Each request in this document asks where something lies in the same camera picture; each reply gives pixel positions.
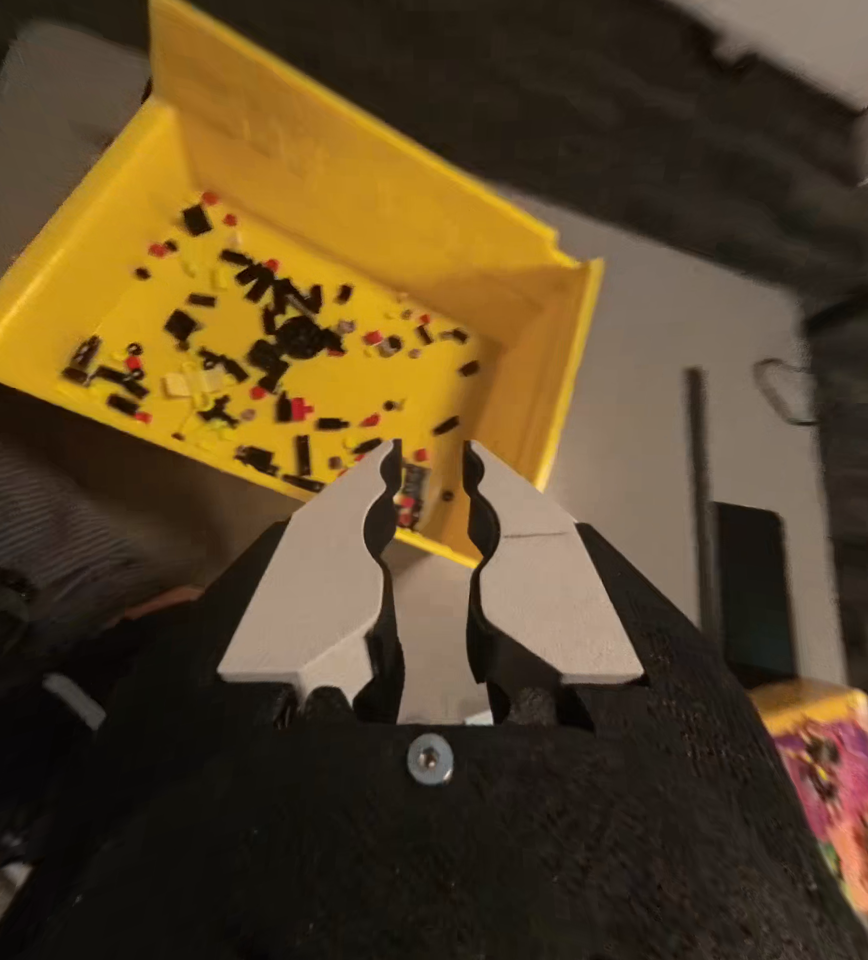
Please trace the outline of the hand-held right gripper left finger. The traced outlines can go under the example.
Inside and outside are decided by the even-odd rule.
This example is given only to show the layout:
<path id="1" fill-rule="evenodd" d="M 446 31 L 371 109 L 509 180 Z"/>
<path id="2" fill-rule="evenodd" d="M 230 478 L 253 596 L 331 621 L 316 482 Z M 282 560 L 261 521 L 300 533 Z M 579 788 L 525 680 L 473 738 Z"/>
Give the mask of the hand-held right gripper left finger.
<path id="1" fill-rule="evenodd" d="M 401 442 L 383 440 L 295 511 L 222 656 L 229 683 L 318 688 L 352 703 L 399 703 L 404 658 L 390 570 Z"/>

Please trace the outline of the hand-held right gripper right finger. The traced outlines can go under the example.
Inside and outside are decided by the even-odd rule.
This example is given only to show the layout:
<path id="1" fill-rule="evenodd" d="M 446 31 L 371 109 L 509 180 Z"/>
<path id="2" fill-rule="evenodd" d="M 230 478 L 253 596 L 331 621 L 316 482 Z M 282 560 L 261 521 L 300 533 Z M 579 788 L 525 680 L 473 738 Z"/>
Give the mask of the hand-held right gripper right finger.
<path id="1" fill-rule="evenodd" d="M 619 687 L 645 668 L 579 523 L 475 440 L 464 446 L 467 533 L 481 553 L 467 656 L 494 688 Z"/>

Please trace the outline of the orange cardboard toy box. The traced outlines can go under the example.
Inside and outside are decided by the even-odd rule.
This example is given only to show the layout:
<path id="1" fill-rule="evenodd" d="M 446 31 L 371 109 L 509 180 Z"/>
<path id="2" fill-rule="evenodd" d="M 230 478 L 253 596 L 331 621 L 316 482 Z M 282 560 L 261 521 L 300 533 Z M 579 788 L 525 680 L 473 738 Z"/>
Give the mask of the orange cardboard toy box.
<path id="1" fill-rule="evenodd" d="M 750 697 L 829 869 L 868 926 L 868 694 L 797 678 Z"/>

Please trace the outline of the pile of building bricks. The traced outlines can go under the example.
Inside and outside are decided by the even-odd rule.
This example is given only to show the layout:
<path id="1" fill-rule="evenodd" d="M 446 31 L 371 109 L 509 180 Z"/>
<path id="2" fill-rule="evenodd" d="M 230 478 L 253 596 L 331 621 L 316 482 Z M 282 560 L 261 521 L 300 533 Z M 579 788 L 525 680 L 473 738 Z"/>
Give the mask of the pile of building bricks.
<path id="1" fill-rule="evenodd" d="M 303 496 L 401 439 L 399 527 L 419 531 L 454 500 L 495 342 L 214 193 L 158 229 L 60 367 L 60 397 Z"/>

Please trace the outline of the yellow plastic bin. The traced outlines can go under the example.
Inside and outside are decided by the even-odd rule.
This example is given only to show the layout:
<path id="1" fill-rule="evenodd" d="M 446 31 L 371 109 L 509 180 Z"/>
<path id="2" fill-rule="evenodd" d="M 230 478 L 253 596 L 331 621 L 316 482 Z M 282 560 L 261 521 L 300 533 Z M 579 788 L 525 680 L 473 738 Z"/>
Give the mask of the yellow plastic bin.
<path id="1" fill-rule="evenodd" d="M 93 415 L 57 394 L 63 362 L 125 292 L 160 225 L 214 193 L 249 224 L 411 295 L 499 346 L 464 429 L 456 496 L 398 538 L 469 568 L 461 485 L 478 441 L 543 489 L 555 460 L 603 262 L 185 2 L 151 2 L 152 95 L 0 279 L 0 383 L 285 496 Z"/>

